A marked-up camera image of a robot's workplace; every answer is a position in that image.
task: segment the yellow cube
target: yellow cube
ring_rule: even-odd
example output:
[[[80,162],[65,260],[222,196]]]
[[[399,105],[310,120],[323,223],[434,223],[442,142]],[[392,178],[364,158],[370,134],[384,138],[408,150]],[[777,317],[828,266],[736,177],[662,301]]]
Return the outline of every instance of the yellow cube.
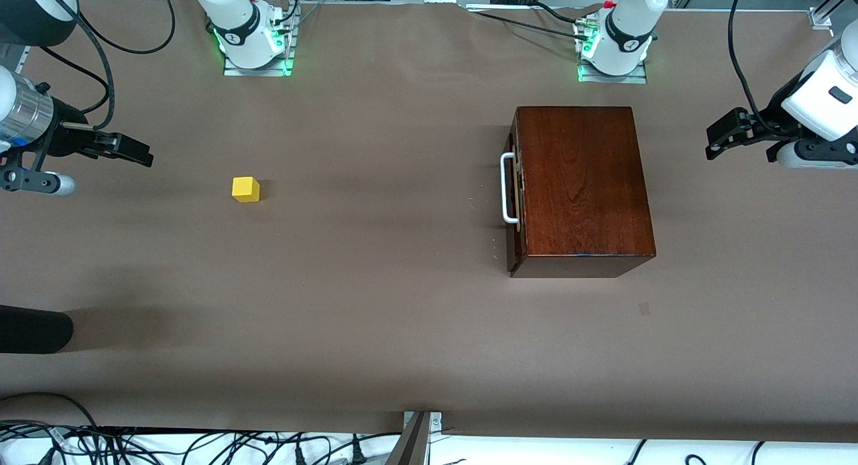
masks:
[[[259,202],[259,183],[252,177],[233,178],[233,197],[239,202]]]

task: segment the brown wooden box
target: brown wooden box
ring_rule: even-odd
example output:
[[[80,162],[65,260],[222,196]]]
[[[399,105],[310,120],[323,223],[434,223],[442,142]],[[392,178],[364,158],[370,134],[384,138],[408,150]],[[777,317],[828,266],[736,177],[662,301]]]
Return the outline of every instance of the brown wooden box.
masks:
[[[512,277],[617,277],[656,256],[631,108],[519,107],[501,160]]]

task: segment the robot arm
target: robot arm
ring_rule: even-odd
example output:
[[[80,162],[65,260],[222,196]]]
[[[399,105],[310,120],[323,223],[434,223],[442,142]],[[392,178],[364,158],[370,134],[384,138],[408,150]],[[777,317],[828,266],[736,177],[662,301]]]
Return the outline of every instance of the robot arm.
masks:
[[[669,0],[618,0],[598,12],[598,35],[581,56],[601,73],[631,73],[646,59],[652,32]]]
[[[258,0],[197,1],[212,20],[221,51],[237,67],[259,68],[286,50],[282,8]]]
[[[77,10],[77,0],[62,1]],[[0,0],[0,43],[55,46],[75,23],[56,0]],[[50,88],[0,67],[0,187],[55,196],[73,193],[74,179],[42,171],[48,156],[79,153],[152,166],[147,145],[122,133],[94,130],[77,108],[49,95]],[[28,168],[25,153],[34,154]]]
[[[790,168],[858,170],[858,21],[785,84],[759,112],[734,108],[706,132],[706,157],[760,141],[775,141],[770,162]]]

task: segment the white metal handle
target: white metal handle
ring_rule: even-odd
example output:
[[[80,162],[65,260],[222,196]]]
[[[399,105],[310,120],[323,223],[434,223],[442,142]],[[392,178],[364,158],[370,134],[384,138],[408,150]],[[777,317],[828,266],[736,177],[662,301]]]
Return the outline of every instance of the white metal handle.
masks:
[[[509,217],[509,209],[506,208],[506,167],[503,165],[503,160],[512,159],[515,157],[514,151],[506,151],[500,156],[500,205],[503,209],[503,220],[507,224],[518,224],[518,217]]]

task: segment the white floor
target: white floor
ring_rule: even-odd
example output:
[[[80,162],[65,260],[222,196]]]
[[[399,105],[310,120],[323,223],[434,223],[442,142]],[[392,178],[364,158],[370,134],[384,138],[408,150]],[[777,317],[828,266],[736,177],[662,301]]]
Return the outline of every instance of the white floor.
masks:
[[[280,434],[284,438],[291,434]],[[304,438],[318,436],[306,434]],[[351,434],[325,434],[331,438],[334,447],[351,440]],[[147,450],[165,450],[184,452],[199,435],[149,435],[134,437],[135,443]],[[571,438],[484,438],[484,437],[444,437],[432,438],[429,465],[450,465],[462,461],[463,465],[505,465],[505,464],[551,464],[551,465],[622,465],[629,461],[638,444],[637,440],[572,440]],[[209,465],[218,452],[227,447],[233,436],[220,438],[206,444],[209,438],[200,444],[205,447],[191,452],[185,465]],[[395,446],[396,437],[374,438],[362,443],[367,458],[389,453]],[[698,455],[708,465],[748,465],[751,462],[751,450],[754,442],[724,441],[684,441],[652,440],[641,450],[635,465],[681,465],[689,454]],[[3,465],[31,465],[38,463],[51,446],[49,438],[20,438],[0,444],[0,461]],[[266,450],[273,446],[257,444]],[[309,465],[327,453],[324,440],[314,440],[301,446]],[[64,443],[68,452],[77,450],[73,441]],[[283,447],[270,463],[288,465],[295,462],[294,446]],[[158,455],[163,465],[181,465],[181,456]],[[351,447],[333,456],[331,463],[337,460],[351,460]],[[214,465],[223,463],[224,456],[214,461]],[[235,465],[258,465],[264,460],[260,450],[245,448],[233,459]],[[131,457],[131,465],[147,465]],[[757,465],[840,465],[858,462],[858,444],[803,444],[803,443],[766,443],[757,455]],[[53,465],[62,465],[62,460],[54,456]],[[68,457],[67,465],[90,465],[88,457]]]

